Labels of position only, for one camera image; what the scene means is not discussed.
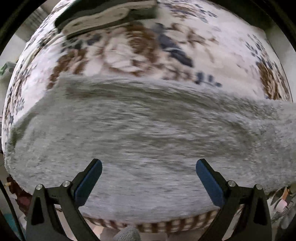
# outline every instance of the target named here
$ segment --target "brown floral pattern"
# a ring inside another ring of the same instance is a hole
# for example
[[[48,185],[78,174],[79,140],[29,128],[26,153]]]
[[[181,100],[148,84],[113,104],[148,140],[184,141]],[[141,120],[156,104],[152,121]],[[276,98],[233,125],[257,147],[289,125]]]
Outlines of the brown floral pattern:
[[[67,54],[61,56],[49,77],[47,89],[54,86],[61,72],[71,71],[72,74],[81,74],[88,62],[86,53],[86,49],[71,49]]]
[[[177,61],[171,62],[170,64],[165,65],[165,71],[163,75],[164,80],[177,80],[177,81],[195,81],[195,76],[190,70],[190,68],[186,68],[181,66]]]
[[[162,68],[157,36],[152,30],[134,23],[114,28],[106,35],[96,55],[110,71],[139,77]]]
[[[189,43],[192,48],[195,47],[196,43],[206,46],[206,39],[198,34],[195,33],[194,29],[191,27],[185,26],[179,23],[172,23],[170,28],[167,28],[169,33],[167,35],[170,36],[170,33],[174,33],[174,31],[179,32],[180,34],[175,34],[175,38],[180,44],[187,44]]]
[[[255,46],[245,42],[246,47],[251,51],[251,55],[256,58],[256,65],[259,69],[260,80],[264,86],[264,93],[267,99],[292,101],[290,90],[287,88],[287,81],[275,62],[264,48],[262,42],[255,36],[248,34]]]

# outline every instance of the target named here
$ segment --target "gray fabric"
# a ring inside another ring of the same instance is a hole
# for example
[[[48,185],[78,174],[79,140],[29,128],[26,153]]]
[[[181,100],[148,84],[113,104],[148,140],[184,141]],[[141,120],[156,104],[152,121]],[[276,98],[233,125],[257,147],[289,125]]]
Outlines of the gray fabric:
[[[113,237],[113,241],[141,241],[141,238],[136,228],[127,226]]]
[[[81,212],[158,222],[215,209],[195,173],[206,158],[227,180],[265,191],[295,181],[294,104],[194,83],[62,76],[9,134],[6,167],[26,191],[103,173]]]

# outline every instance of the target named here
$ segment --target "white wall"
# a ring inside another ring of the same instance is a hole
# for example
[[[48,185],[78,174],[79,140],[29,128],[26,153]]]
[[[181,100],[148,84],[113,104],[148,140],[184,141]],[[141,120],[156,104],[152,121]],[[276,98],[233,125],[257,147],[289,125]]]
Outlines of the white wall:
[[[293,101],[296,102],[296,52],[277,25],[274,25],[265,32],[281,61],[289,82]]]
[[[0,68],[2,68],[7,61],[15,63],[25,46],[26,42],[14,34],[0,56]]]
[[[55,5],[58,4],[60,0],[47,0],[45,3],[41,5],[44,11],[50,13]]]

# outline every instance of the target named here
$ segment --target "gray fluffy towel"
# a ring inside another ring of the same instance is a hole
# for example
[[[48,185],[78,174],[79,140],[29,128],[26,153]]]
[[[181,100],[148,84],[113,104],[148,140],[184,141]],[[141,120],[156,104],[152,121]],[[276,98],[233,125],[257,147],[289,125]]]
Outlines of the gray fluffy towel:
[[[295,181],[296,106],[194,83],[61,76],[8,137],[6,167],[26,191],[103,173],[81,212],[130,223],[215,209],[195,173],[206,158],[227,180],[265,191]]]

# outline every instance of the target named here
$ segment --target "checkered fabric trim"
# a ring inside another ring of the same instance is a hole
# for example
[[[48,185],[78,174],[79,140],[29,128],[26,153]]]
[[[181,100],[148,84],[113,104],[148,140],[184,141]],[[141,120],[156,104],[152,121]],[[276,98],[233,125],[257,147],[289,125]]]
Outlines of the checkered fabric trim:
[[[235,215],[240,215],[243,209],[243,206],[244,206],[243,204],[240,205]],[[89,218],[89,217],[84,217],[84,219],[88,220],[94,225],[102,226],[105,228],[124,229],[128,225],[132,225],[132,226],[135,226],[141,233],[172,233],[177,231],[207,228],[215,219],[218,212],[219,210],[214,210],[201,215],[197,215],[192,218],[175,219],[168,222],[141,223],[141,224],[120,223],[113,220],[95,219],[95,218]]]

